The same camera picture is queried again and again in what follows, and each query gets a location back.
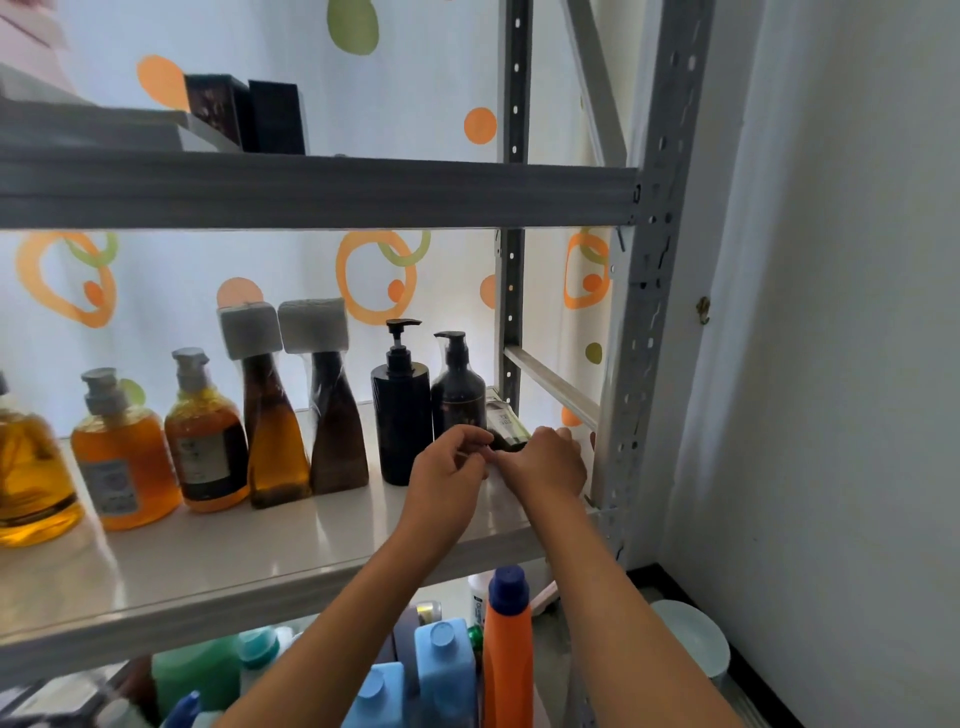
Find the blue cap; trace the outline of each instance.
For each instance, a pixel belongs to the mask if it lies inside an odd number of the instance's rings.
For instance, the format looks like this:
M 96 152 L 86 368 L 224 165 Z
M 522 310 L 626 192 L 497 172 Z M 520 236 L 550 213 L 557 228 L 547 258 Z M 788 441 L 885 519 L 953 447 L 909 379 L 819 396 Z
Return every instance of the blue cap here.
M 490 583 L 490 606 L 497 614 L 515 617 L 530 603 L 530 587 L 520 567 L 501 567 Z
M 200 691 L 193 691 L 178 701 L 163 721 L 164 728 L 190 728 L 200 714 Z

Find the green container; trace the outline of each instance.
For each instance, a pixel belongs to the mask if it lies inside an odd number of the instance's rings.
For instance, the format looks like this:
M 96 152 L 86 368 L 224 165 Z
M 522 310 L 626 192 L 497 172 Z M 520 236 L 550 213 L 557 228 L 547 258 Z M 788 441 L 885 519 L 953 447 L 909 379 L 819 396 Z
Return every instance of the green container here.
M 158 652 L 151 673 L 162 717 L 166 718 L 177 701 L 191 691 L 200 691 L 200 704 L 205 711 L 225 711 L 240 697 L 236 637 L 230 635 Z

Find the white shelf board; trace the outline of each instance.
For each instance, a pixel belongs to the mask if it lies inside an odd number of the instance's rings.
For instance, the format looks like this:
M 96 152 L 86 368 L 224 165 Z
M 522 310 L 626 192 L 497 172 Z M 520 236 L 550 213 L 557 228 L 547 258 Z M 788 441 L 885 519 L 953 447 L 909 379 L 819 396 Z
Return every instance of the white shelf board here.
M 372 405 L 360 411 L 370 487 L 263 511 L 182 506 L 109 534 L 87 518 L 47 544 L 0 551 L 0 689 L 321 611 L 386 541 L 406 494 L 384 484 Z M 424 584 L 540 556 L 492 469 L 467 532 Z

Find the black pump bottle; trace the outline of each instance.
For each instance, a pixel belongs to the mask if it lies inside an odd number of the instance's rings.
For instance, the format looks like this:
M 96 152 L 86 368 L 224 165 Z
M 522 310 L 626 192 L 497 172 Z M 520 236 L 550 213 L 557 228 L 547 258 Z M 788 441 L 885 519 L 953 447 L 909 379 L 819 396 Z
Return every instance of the black pump bottle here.
M 440 331 L 434 336 L 447 340 L 446 368 L 430 389 L 434 436 L 440 437 L 454 425 L 486 428 L 487 385 L 470 368 L 467 335 L 462 331 Z
M 416 319 L 390 319 L 387 328 L 394 345 L 387 363 L 371 372 L 373 409 L 376 412 L 376 439 L 380 446 L 380 471 L 392 485 L 408 485 L 414 458 L 433 442 L 430 422 L 430 373 L 400 343 Z

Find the bottle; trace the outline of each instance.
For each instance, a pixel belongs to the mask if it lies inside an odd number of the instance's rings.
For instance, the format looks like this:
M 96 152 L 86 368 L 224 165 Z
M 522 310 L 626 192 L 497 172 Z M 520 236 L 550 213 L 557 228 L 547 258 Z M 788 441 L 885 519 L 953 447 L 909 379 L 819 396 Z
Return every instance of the bottle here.
M 440 331 L 434 336 L 447 340 L 446 368 L 430 389 L 434 437 L 440 437 L 454 425 L 486 427 L 487 385 L 470 368 L 467 335 L 462 331 Z
M 313 494 L 362 488 L 370 482 L 360 411 L 344 371 L 349 349 L 343 299 L 304 299 L 280 304 L 287 353 L 309 354 L 310 409 L 316 426 L 310 455 Z
M 250 444 L 247 483 L 254 508 L 310 497 L 310 464 L 300 424 L 274 362 L 283 349 L 276 310 L 269 303 L 221 308 L 227 356 L 241 363 L 243 414 Z
M 250 494 L 240 414 L 210 383 L 203 349 L 177 349 L 173 357 L 180 390 L 163 427 L 183 502 L 199 513 L 222 511 Z
M 483 633 L 484 728 L 532 728 L 534 633 L 523 569 L 493 573 Z
M 343 728 L 403 728 L 403 665 L 374 665 L 364 678 Z
M 237 635 L 241 695 L 247 694 L 293 641 L 294 631 L 290 627 L 259 627 Z
M 423 723 L 475 725 L 476 663 L 467 623 L 463 619 L 449 619 L 426 624 L 414 633 L 414 642 Z
M 70 447 L 104 529 L 137 528 L 173 512 L 182 498 L 160 418 L 127 402 L 115 369 L 91 369 L 81 379 L 90 415 L 74 428 Z
M 411 361 L 409 350 L 400 343 L 404 328 L 419 325 L 416 319 L 387 321 L 394 345 L 387 352 L 387 363 L 370 375 L 380 471 L 392 485 L 410 484 L 414 458 L 433 442 L 430 372 Z
M 225 711 L 240 697 L 236 637 L 221 637 L 158 652 L 151 662 L 156 704 L 167 717 L 183 697 L 198 691 L 207 711 Z
M 49 541 L 83 517 L 50 426 L 17 409 L 0 372 L 0 546 Z

